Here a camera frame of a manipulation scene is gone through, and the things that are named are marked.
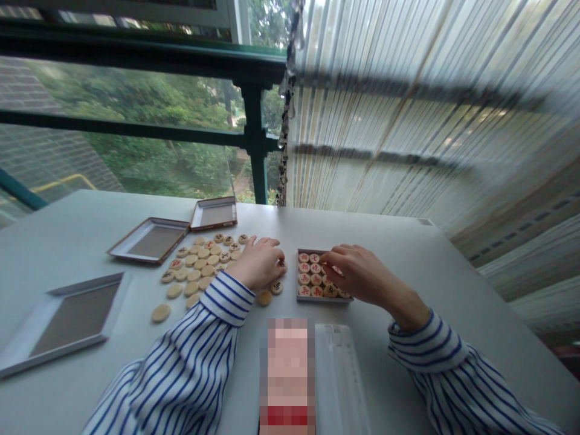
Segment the tree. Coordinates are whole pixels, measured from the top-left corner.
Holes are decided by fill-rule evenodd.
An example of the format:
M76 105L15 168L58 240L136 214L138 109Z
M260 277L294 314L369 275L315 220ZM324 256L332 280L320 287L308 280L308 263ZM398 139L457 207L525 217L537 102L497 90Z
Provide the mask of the tree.
M248 0L252 45L286 48L290 35L291 0Z

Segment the sleeve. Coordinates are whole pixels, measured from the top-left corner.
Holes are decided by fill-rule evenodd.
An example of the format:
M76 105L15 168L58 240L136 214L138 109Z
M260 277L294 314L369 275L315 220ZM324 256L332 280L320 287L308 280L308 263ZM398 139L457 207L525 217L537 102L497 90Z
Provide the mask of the sleeve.
M200 300L105 390L83 434L213 434L255 295L221 272Z
M440 434L562 434L520 404L494 366L436 313L412 334L389 327L389 354L409 369Z

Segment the open tin box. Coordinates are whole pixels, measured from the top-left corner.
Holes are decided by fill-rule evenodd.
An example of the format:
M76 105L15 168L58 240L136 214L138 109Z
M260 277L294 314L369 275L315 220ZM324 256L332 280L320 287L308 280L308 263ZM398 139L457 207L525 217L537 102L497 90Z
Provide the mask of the open tin box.
M162 264L187 232L189 222L150 217L107 251L113 257Z
M310 254L318 254L319 256L321 256L322 254L327 253L327 251L320 251L320 250L307 250L307 249L298 249L298 255L300 254L308 254L308 256L310 256ZM354 301L354 298L351 296L348 299L342 298L340 296L336 296L334 298L332 297L316 297L316 296L302 296L299 295L298 292L296 294L296 299L299 301L306 301L306 302L318 302L318 303L331 303L331 304L348 304Z
M41 295L0 355L0 378L110 338L129 281L122 272Z
M192 231L209 230L237 225L236 197L202 199L193 209L190 229Z

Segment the box of game pieces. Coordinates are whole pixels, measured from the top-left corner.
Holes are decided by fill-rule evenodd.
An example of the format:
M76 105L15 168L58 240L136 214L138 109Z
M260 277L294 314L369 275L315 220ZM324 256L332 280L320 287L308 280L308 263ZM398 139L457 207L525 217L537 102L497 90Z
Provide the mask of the box of game pieces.
M237 225L235 196L203 199L195 204L190 224L192 231L204 231L230 225Z
M320 263L326 251L298 250L297 300L306 302L351 303L354 299L332 283Z

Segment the white tray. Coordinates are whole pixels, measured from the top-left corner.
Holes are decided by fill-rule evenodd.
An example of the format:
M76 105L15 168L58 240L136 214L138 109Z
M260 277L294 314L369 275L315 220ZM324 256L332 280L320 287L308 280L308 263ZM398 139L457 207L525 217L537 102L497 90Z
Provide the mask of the white tray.
M107 340L129 281L123 272L44 293L0 355L0 378Z

